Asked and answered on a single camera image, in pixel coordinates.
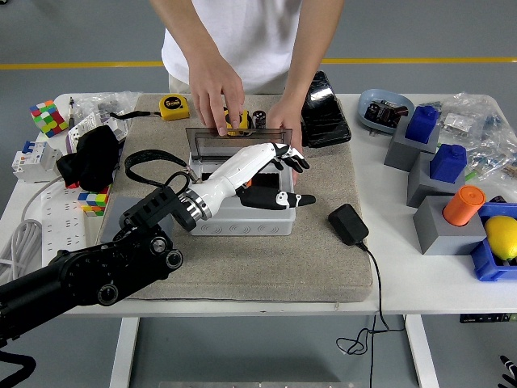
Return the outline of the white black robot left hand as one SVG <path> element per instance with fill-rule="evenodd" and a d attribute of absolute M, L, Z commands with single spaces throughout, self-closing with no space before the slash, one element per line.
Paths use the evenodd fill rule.
<path fill-rule="evenodd" d="M 256 185 L 247 187 L 246 184 L 270 162 L 279 170 L 283 163 L 299 173 L 309 168 L 304 157 L 290 145 L 271 142 L 250 145 L 224 162 L 207 180 L 191 184 L 179 198 L 196 221 L 215 216 L 223 200 L 231 196 L 238 196 L 245 207 L 268 210 L 292 209 L 316 202 L 312 195 Z"/>

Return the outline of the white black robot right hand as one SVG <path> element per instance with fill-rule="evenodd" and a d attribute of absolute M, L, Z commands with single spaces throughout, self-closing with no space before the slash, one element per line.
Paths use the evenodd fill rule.
<path fill-rule="evenodd" d="M 504 373 L 502 375 L 502 379 L 504 380 L 504 383 L 499 382 L 498 387 L 499 388 L 507 388 L 507 387 L 517 387 L 517 381 L 516 381 L 516 364 L 510 360 L 507 356 L 500 355 L 499 356 L 500 361 L 506 368 L 507 373 Z"/>

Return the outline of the person's left hand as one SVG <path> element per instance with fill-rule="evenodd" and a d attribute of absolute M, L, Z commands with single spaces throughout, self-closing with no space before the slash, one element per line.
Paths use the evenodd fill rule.
<path fill-rule="evenodd" d="M 303 95 L 291 95 L 284 93 L 267 113 L 267 127 L 270 129 L 291 129 L 291 147 L 303 154 L 301 109 L 305 97 Z"/>

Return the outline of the person's right hand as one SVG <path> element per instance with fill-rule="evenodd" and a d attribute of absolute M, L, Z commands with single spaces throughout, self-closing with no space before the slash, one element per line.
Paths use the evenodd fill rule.
<path fill-rule="evenodd" d="M 228 124 L 237 129 L 245 96 L 232 66 L 219 53 L 189 57 L 187 64 L 195 109 L 204 125 L 220 136 L 227 134 Z"/>

